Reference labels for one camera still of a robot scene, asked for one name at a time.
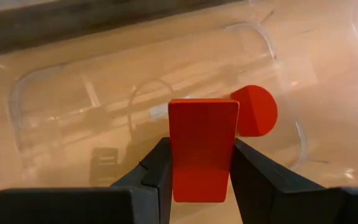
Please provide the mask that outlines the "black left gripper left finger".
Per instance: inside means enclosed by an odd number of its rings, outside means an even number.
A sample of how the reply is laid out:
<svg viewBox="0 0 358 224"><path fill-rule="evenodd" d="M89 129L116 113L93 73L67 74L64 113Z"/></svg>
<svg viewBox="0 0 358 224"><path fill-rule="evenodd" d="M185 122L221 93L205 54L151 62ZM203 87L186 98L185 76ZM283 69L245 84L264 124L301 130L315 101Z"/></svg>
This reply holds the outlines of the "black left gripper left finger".
<svg viewBox="0 0 358 224"><path fill-rule="evenodd" d="M169 224L172 205L172 156L164 137L111 188L122 195L114 201L118 224Z"/></svg>

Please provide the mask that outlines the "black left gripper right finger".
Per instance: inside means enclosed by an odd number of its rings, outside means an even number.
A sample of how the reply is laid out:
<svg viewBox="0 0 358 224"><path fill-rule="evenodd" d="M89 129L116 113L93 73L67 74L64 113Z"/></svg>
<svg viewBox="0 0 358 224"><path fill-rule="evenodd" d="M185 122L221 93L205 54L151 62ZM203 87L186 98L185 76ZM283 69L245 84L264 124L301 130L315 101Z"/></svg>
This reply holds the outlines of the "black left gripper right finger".
<svg viewBox="0 0 358 224"><path fill-rule="evenodd" d="M235 140L231 182L243 224L335 224L344 193L325 188Z"/></svg>

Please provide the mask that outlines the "red rectangular block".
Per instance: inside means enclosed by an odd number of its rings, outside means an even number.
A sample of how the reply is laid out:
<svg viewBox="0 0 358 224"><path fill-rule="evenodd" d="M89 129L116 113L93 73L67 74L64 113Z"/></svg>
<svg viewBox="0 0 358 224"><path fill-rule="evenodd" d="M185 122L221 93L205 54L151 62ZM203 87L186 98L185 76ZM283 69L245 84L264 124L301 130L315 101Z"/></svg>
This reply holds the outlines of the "red rectangular block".
<svg viewBox="0 0 358 224"><path fill-rule="evenodd" d="M225 201L238 114L235 100L188 98L168 103L174 201Z"/></svg>

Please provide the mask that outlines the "red semicircle block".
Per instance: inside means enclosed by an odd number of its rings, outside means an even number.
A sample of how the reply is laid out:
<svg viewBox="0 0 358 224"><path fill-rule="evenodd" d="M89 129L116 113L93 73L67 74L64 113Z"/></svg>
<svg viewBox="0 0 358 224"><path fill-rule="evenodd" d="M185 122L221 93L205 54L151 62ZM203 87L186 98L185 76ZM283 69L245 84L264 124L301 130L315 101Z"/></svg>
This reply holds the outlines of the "red semicircle block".
<svg viewBox="0 0 358 224"><path fill-rule="evenodd" d="M261 137L268 134L278 118L277 104L263 87L247 85L230 94L239 102L237 134L242 137Z"/></svg>

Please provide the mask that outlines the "clear plastic bin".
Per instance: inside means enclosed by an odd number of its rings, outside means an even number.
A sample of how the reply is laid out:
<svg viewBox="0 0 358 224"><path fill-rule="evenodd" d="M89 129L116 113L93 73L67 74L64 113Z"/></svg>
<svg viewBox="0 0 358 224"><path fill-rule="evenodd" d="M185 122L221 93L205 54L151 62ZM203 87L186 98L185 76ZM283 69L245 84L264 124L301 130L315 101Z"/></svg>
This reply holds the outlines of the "clear plastic bin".
<svg viewBox="0 0 358 224"><path fill-rule="evenodd" d="M0 189L102 186L168 135L174 98L266 88L244 141L358 186L358 0L241 0L0 55Z"/></svg>

